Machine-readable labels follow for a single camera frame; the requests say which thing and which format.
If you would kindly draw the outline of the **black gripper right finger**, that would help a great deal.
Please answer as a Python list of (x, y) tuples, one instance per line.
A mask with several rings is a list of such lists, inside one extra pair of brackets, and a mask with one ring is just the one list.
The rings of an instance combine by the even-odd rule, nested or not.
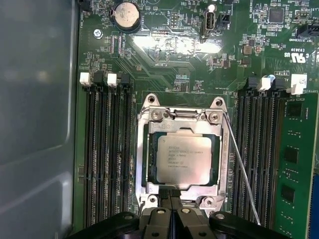
[(170, 191), (178, 239), (287, 239), (288, 237), (227, 212), (215, 212), (208, 219), (184, 207), (181, 192)]

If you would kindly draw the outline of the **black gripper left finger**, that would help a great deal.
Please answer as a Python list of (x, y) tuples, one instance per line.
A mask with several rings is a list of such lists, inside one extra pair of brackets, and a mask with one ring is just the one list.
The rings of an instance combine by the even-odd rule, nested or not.
[(141, 216), (118, 213), (75, 234), (69, 239), (167, 239), (171, 209), (168, 189), (159, 191), (159, 207), (144, 209)]

